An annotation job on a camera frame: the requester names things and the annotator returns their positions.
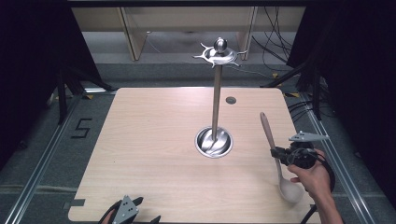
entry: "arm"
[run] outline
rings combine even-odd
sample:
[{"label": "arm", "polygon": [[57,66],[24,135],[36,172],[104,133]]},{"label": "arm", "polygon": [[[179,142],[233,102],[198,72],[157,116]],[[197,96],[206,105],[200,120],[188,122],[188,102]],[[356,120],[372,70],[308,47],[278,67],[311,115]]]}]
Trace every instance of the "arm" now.
[{"label": "arm", "polygon": [[[317,153],[323,155],[320,150],[317,150]],[[288,170],[298,176],[290,181],[301,182],[315,201],[322,223],[344,223],[332,197],[329,174],[319,161],[307,170],[295,165],[289,165]]]}]

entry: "wooden table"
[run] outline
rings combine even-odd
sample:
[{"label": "wooden table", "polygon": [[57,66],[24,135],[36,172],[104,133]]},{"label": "wooden table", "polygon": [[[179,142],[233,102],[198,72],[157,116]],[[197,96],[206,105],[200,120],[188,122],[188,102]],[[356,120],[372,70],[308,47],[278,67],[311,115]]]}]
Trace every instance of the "wooden table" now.
[{"label": "wooden table", "polygon": [[[236,104],[226,103],[226,97]],[[108,112],[73,206],[73,221],[97,221],[115,201],[142,196],[135,221],[158,215],[172,223],[299,223],[312,199],[296,204],[279,193],[276,165],[260,122],[276,145],[296,133],[278,89],[223,88],[219,126],[233,137],[225,157],[209,159],[194,145],[211,125],[212,88],[120,89]],[[285,177],[291,177],[282,166]],[[319,222],[314,214],[311,222]]]}]

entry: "gray floor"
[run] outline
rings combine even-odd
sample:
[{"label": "gray floor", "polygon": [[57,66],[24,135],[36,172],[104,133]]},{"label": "gray floor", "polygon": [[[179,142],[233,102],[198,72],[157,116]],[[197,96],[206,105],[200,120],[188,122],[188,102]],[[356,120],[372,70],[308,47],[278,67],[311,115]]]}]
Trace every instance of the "gray floor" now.
[{"label": "gray floor", "polygon": [[[213,86],[213,69],[192,55],[199,55],[203,48],[200,43],[210,46],[221,36],[229,40],[229,47],[237,49],[232,33],[150,33],[144,52],[138,62],[132,62],[126,47],[125,38],[120,33],[86,33],[84,34],[97,63],[103,80],[115,87],[178,87],[178,86]],[[263,34],[255,34],[264,42]],[[292,42],[293,33],[285,34]],[[276,53],[282,50],[271,46]],[[240,86],[257,88],[272,81],[273,74],[282,74],[289,68],[280,60],[264,55],[268,66],[263,65],[262,50],[255,44],[247,61],[235,70],[226,67],[223,70],[223,86]],[[279,88],[283,92],[296,92],[294,77],[283,83]],[[97,136],[106,119],[114,94],[95,94],[89,99],[69,99],[68,104],[77,102],[70,115],[59,144],[50,157],[49,164],[34,191],[21,223],[73,223],[68,220],[68,204],[74,199],[79,182],[91,156]],[[301,97],[285,97],[288,105],[301,102]],[[340,156],[341,163],[353,180],[368,211],[376,223],[393,223],[396,220],[394,208],[389,204],[381,189],[375,183],[361,159],[355,156],[355,148],[350,142],[342,124],[329,105],[321,104],[322,122],[334,145],[335,152]],[[295,120],[296,131],[314,133],[316,131],[312,116],[305,113],[306,108],[300,107],[290,113]],[[28,148],[18,150],[0,172],[0,222],[5,221],[13,204],[19,198],[23,186],[29,181],[41,155],[46,150],[55,130],[59,117],[59,109],[55,102],[47,110],[43,110],[35,127],[26,136]],[[86,138],[83,131],[76,130],[81,119],[82,127],[90,128]],[[322,144],[316,147],[327,150]],[[361,215],[354,207],[353,200],[348,197],[348,189],[339,178],[333,192],[337,207],[346,223],[361,223]]]}]

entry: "metal pole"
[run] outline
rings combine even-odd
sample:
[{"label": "metal pole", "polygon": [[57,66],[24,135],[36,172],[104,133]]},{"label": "metal pole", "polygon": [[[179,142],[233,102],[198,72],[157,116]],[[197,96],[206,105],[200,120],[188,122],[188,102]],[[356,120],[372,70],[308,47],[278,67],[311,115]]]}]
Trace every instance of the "metal pole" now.
[{"label": "metal pole", "polygon": [[221,89],[222,65],[215,65],[215,85],[213,96],[212,140],[218,140],[219,102]]}]

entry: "metal base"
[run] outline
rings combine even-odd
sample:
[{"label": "metal base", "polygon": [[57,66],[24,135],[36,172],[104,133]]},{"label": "metal base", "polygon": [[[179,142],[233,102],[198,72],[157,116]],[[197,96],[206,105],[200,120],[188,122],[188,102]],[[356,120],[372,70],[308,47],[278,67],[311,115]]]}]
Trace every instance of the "metal base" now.
[{"label": "metal base", "polygon": [[208,158],[220,158],[233,148],[233,138],[226,130],[218,127],[216,141],[212,137],[212,127],[203,128],[195,137],[198,151]]}]

